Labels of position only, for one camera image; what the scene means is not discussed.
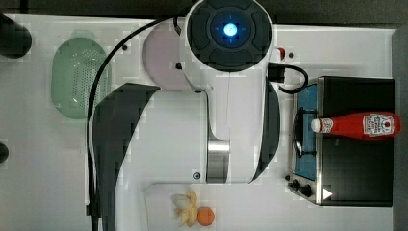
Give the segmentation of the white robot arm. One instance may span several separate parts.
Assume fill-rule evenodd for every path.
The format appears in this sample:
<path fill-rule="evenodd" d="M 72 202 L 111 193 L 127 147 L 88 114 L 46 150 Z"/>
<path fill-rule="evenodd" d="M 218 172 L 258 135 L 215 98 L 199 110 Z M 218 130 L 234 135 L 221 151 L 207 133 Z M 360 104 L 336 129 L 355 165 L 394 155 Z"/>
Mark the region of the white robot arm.
<path fill-rule="evenodd" d="M 197 0 L 174 29 L 184 89 L 126 83 L 92 113 L 92 231 L 148 231 L 148 190 L 251 183 L 275 155 L 280 117 L 265 9 L 256 0 Z"/>

